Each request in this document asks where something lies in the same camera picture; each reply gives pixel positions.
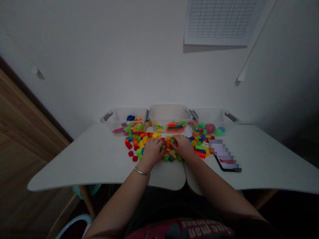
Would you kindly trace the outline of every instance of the white table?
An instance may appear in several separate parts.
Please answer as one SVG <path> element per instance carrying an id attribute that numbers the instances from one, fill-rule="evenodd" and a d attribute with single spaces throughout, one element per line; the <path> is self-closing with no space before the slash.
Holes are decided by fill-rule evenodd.
<path id="1" fill-rule="evenodd" d="M 123 183 L 138 163 L 128 156 L 124 139 L 113 136 L 105 124 L 94 124 L 41 169 L 30 180 L 28 190 Z M 183 163 L 161 161 L 154 166 L 149 185 L 179 190 L 185 182 Z"/>
<path id="2" fill-rule="evenodd" d="M 319 194 L 319 170 L 253 125 L 234 126 L 223 143 L 242 165 L 241 173 L 223 172 L 213 155 L 207 165 L 236 190 L 282 189 Z M 184 162 L 187 183 L 202 195 Z"/>

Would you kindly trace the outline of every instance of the silver bracelet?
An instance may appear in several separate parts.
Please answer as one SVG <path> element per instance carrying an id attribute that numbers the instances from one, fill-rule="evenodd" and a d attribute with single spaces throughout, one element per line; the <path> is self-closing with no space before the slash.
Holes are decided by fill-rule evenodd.
<path id="1" fill-rule="evenodd" d="M 144 172 L 142 172 L 141 170 L 137 169 L 136 167 L 134 168 L 134 170 L 135 170 L 136 172 L 140 173 L 140 174 L 143 174 L 143 175 L 146 175 L 146 176 L 149 175 L 149 173 L 144 173 Z"/>

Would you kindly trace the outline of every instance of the table leg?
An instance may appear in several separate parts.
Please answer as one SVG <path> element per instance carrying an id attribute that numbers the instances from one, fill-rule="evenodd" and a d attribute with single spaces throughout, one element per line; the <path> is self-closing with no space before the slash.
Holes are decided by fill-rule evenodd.
<path id="1" fill-rule="evenodd" d="M 277 192 L 278 190 L 274 189 L 265 190 L 254 203 L 254 207 L 257 210 L 261 209 Z"/>
<path id="2" fill-rule="evenodd" d="M 84 203 L 85 203 L 91 217 L 94 219 L 96 217 L 96 214 L 95 214 L 95 211 L 93 209 L 93 205 L 92 205 L 92 202 L 90 199 L 89 192 L 87 190 L 87 186 L 86 185 L 79 185 L 79 189 L 80 189 L 80 192 L 82 194 Z"/>

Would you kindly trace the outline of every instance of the blue ball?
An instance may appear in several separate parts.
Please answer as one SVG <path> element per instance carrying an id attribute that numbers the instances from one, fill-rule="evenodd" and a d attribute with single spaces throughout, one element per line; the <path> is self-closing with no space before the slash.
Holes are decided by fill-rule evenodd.
<path id="1" fill-rule="evenodd" d="M 219 129 L 224 133 L 225 132 L 225 128 L 224 127 L 219 127 Z"/>

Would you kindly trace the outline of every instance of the plastic storage bin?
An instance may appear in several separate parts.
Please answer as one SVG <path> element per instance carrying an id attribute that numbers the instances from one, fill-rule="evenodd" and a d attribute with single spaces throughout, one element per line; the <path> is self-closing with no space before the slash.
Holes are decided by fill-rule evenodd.
<path id="1" fill-rule="evenodd" d="M 146 112 L 146 108 L 113 108 L 100 121 L 105 123 L 115 136 L 141 134 L 146 131 Z M 129 115 L 141 120 L 128 121 Z"/>
<path id="2" fill-rule="evenodd" d="M 191 113 L 197 122 L 192 122 L 193 131 L 202 131 L 213 136 L 223 136 L 227 134 L 234 125 L 240 121 L 229 111 L 220 108 L 196 108 Z"/>
<path id="3" fill-rule="evenodd" d="M 193 119 L 184 105 L 153 105 L 149 116 L 153 132 L 158 133 L 182 133 Z"/>

